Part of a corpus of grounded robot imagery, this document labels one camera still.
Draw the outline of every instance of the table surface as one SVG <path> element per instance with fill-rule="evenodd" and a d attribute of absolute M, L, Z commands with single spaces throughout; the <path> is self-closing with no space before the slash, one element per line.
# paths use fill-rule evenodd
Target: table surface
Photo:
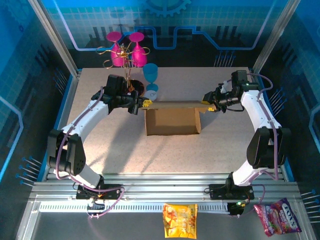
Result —
<path fill-rule="evenodd" d="M 157 101 L 200 101 L 204 94 L 247 67 L 160 67 Z M 124 75 L 123 68 L 84 68 L 68 123 L 88 105 L 108 75 Z M 141 68 L 132 79 L 148 84 Z M 146 136 L 144 111 L 131 115 L 114 109 L 84 142 L 86 163 L 98 174 L 108 173 L 229 173 L 246 160 L 254 128 L 246 111 L 200 113 L 197 135 Z"/>

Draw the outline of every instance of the fox's candy bag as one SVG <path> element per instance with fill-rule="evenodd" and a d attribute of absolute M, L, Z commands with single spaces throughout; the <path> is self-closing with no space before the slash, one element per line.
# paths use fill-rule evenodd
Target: fox's candy bag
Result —
<path fill-rule="evenodd" d="M 271 205 L 254 205 L 264 233 L 271 237 L 274 234 L 300 233 L 301 228 L 286 198 Z"/>
<path fill-rule="evenodd" d="M 166 238 L 197 239 L 198 205 L 163 206 L 164 236 Z"/>

